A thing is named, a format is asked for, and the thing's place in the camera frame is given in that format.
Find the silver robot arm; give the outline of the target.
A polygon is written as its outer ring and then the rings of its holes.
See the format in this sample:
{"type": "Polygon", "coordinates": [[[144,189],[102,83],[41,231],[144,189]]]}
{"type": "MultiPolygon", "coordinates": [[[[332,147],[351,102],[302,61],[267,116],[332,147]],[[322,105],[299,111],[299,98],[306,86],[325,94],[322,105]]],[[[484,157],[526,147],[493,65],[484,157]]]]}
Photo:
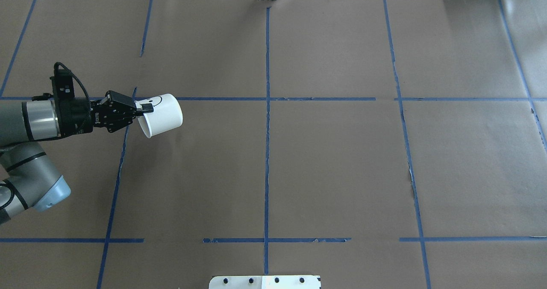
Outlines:
{"type": "Polygon", "coordinates": [[[3,106],[1,166],[8,177],[1,181],[1,223],[29,208],[45,211],[71,194],[41,142],[102,127],[114,133],[153,111],[151,103],[138,105],[131,97],[114,91],[96,101],[45,94],[3,106]]]}

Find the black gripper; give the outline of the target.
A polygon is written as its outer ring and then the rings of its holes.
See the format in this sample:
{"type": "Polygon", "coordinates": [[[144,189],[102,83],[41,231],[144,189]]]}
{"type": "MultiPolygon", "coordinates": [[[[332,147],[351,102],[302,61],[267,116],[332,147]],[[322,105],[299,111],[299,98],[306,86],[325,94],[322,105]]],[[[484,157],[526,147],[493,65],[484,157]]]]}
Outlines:
{"type": "Polygon", "coordinates": [[[131,125],[137,113],[154,112],[152,103],[135,103],[127,95],[109,90],[101,100],[91,102],[90,116],[93,127],[106,128],[115,133],[131,125]]]}

